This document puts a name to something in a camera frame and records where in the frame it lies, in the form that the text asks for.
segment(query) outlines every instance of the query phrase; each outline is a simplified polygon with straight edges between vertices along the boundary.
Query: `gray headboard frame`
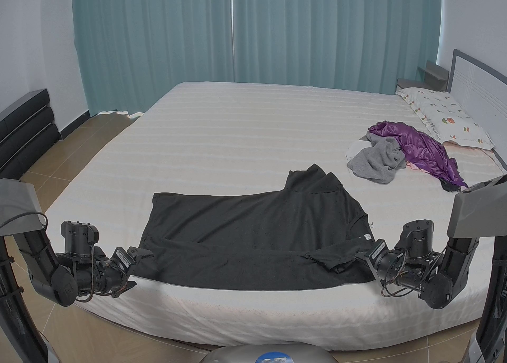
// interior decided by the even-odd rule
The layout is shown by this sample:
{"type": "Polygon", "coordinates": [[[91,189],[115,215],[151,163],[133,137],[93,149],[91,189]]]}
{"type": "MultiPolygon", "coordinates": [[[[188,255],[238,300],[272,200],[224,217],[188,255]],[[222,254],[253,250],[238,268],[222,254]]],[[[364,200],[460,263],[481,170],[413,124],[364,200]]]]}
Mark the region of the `gray headboard frame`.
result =
{"type": "MultiPolygon", "coordinates": [[[[459,49],[454,49],[453,56],[452,56],[451,73],[449,75],[449,82],[447,83],[447,92],[448,93],[451,92],[452,82],[453,82],[453,78],[454,78],[454,68],[456,67],[456,58],[457,57],[461,57],[461,58],[465,59],[467,62],[472,63],[473,65],[484,70],[485,72],[489,73],[490,75],[492,75],[493,77],[497,78],[499,81],[501,81],[502,83],[507,85],[507,76],[504,76],[502,73],[495,70],[494,68],[491,68],[487,64],[481,62],[480,60],[477,60],[474,57],[461,52],[459,49]]],[[[500,161],[502,166],[505,169],[507,169],[507,163],[505,163],[505,161],[507,161],[507,159],[504,161],[504,159],[502,159],[494,149],[493,149],[493,153],[495,154],[497,159],[500,161]]]]}

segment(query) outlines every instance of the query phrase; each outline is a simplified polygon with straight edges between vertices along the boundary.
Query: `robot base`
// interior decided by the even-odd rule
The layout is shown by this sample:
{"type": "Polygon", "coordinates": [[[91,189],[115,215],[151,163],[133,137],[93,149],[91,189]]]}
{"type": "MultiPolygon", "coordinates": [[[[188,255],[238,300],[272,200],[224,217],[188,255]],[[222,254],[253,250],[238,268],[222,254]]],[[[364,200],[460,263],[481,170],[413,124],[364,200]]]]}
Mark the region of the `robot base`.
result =
{"type": "Polygon", "coordinates": [[[304,343],[228,346],[212,351],[201,363],[336,363],[324,349],[304,343]]]}

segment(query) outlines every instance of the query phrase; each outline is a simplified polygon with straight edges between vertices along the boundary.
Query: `purple cloth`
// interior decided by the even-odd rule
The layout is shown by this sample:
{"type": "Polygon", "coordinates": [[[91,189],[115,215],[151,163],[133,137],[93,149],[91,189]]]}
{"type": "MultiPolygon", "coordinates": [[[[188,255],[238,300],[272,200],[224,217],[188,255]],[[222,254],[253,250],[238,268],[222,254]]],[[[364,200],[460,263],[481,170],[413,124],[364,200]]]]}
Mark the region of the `purple cloth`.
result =
{"type": "Polygon", "coordinates": [[[456,159],[449,158],[445,147],[424,132],[402,122],[390,121],[377,122],[368,131],[378,136],[394,136],[407,161],[437,178],[468,187],[459,175],[456,159]]]}

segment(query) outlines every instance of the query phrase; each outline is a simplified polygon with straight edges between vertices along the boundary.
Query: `white label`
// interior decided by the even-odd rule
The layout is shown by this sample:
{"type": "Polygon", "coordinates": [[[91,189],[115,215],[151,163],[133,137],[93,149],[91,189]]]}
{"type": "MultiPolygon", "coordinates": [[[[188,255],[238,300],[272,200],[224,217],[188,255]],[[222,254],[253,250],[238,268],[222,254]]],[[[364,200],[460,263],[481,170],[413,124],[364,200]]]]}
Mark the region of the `white label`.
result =
{"type": "Polygon", "coordinates": [[[118,256],[120,258],[120,260],[123,262],[125,267],[127,267],[127,268],[130,267],[130,262],[127,260],[127,258],[125,256],[123,256],[122,252],[120,252],[119,249],[116,251],[116,256],[118,256]]]}
{"type": "Polygon", "coordinates": [[[384,247],[385,247],[385,242],[382,242],[382,245],[380,245],[378,247],[378,249],[372,253],[372,258],[376,258],[379,255],[379,253],[382,251],[382,249],[384,249],[384,247]]]}

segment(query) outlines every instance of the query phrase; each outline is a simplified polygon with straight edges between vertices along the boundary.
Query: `curtain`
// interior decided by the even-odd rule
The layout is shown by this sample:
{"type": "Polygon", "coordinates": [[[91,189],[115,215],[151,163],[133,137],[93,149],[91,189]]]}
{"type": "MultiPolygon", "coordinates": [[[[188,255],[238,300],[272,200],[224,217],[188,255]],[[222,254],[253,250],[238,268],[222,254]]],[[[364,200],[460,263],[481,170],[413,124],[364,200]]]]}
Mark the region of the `curtain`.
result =
{"type": "Polygon", "coordinates": [[[146,111],[184,81],[234,81],[231,0],[73,0],[90,113],[146,111]]]}
{"type": "Polygon", "coordinates": [[[237,82],[394,94],[436,60],[441,0],[233,0],[237,82]]]}

